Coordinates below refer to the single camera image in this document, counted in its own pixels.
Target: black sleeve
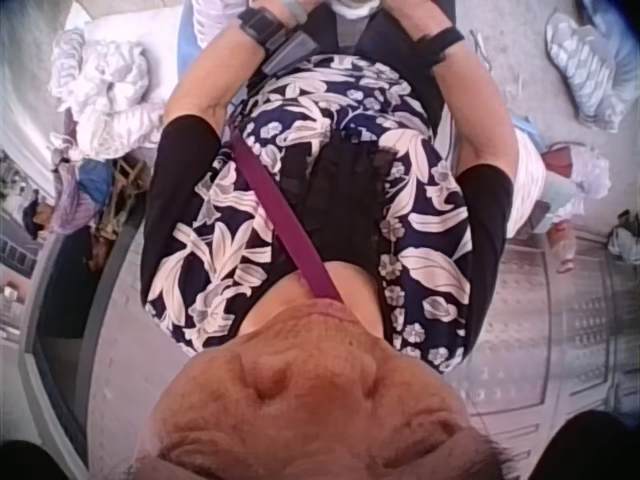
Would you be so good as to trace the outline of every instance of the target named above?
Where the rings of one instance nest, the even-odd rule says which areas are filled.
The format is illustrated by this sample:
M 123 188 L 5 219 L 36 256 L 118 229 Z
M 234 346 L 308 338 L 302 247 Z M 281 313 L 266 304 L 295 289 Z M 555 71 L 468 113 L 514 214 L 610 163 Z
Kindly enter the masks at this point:
M 144 246 L 140 263 L 140 296 L 147 302 L 151 283 L 173 231 L 196 185 L 220 150 L 220 137 L 204 119 L 186 115 L 162 132 L 147 194 Z
M 478 341 L 496 289 L 513 204 L 513 182 L 493 165 L 471 167 L 457 181 L 469 210 L 473 240 L 471 298 L 467 317 L 468 354 Z

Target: cheek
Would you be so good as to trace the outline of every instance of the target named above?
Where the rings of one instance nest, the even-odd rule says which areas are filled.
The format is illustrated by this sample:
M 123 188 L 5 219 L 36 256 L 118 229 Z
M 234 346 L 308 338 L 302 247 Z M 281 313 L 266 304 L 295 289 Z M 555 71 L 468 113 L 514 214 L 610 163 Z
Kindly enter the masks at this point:
M 455 390 L 419 360 L 408 357 L 380 370 L 374 407 L 373 421 L 387 427 L 417 412 L 447 413 L 462 426 L 468 423 L 464 402 Z
M 240 428 L 255 407 L 233 352 L 206 352 L 178 374 L 154 407 L 150 422 L 158 435 Z

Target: strap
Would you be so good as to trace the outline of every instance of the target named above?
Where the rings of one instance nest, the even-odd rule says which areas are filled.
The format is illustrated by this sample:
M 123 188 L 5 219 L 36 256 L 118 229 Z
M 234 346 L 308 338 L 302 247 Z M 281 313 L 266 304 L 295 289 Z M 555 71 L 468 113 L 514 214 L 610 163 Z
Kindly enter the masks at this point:
M 464 35 L 456 27 L 445 28 L 433 37 L 425 35 L 415 43 L 417 53 L 426 61 L 431 70 L 446 60 L 445 52 L 456 43 L 464 42 Z
M 236 165 L 256 193 L 275 227 L 276 234 L 307 281 L 313 295 L 316 298 L 342 302 L 318 251 L 262 162 L 237 132 L 231 137 L 231 146 Z

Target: smartwatch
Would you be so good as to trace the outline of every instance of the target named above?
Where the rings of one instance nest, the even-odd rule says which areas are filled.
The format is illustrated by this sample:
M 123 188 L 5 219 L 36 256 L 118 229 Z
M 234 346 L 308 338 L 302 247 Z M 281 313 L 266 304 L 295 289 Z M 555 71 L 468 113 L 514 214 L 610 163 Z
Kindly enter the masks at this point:
M 288 36 L 287 28 L 269 9 L 249 7 L 238 15 L 240 29 L 265 49 L 275 52 Z
M 434 36 L 425 35 L 418 39 L 414 48 L 416 53 L 426 60 L 429 70 L 432 70 L 447 59 L 445 52 L 460 42 L 464 42 L 464 35 L 456 27 L 449 27 Z

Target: forearm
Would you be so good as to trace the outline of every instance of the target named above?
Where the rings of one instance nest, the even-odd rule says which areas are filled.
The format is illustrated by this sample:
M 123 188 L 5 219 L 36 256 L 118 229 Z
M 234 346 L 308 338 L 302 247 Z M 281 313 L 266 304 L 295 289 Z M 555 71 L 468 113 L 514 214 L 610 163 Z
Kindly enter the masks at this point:
M 262 0 L 264 6 L 291 28 L 295 22 L 279 0 Z M 164 114 L 165 125 L 181 115 L 198 115 L 222 133 L 227 108 L 242 85 L 264 61 L 265 51 L 237 24 L 228 26 L 198 57 L 176 87 Z
M 397 16 L 414 40 L 434 36 L 451 26 L 431 2 L 424 2 L 413 15 Z M 458 173 L 477 163 L 489 163 L 513 178 L 518 147 L 511 117 L 475 53 L 465 43 L 454 45 L 447 50 L 446 60 L 434 68 L 434 74 L 462 137 Z

